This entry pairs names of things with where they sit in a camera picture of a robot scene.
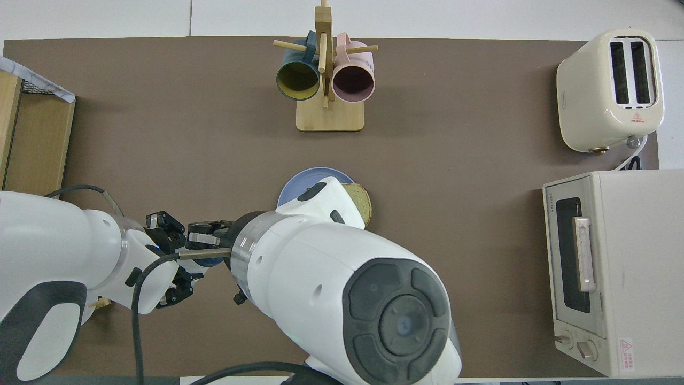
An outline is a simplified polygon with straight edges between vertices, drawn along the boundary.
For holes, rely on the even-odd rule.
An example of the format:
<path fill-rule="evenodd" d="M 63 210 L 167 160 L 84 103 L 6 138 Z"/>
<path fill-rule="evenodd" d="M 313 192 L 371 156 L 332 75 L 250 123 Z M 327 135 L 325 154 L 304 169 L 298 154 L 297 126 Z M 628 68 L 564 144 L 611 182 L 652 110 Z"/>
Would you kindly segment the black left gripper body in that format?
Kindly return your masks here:
<path fill-rule="evenodd" d="M 185 246 L 185 232 L 183 229 L 144 229 L 152 244 L 146 247 L 156 254 L 156 259 L 147 267 L 171 265 L 180 266 L 177 251 Z"/>

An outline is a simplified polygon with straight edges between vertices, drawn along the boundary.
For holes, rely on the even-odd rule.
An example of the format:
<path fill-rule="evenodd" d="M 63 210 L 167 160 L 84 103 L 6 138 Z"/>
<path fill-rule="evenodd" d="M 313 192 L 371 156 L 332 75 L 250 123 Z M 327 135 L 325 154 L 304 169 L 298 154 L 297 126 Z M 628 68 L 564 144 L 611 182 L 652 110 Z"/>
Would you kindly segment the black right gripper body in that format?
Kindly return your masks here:
<path fill-rule="evenodd" d="M 220 248 L 232 248 L 237 236 L 252 221 L 252 213 L 247 213 L 235 221 L 219 221 L 213 230 L 213 236 L 219 238 Z"/>

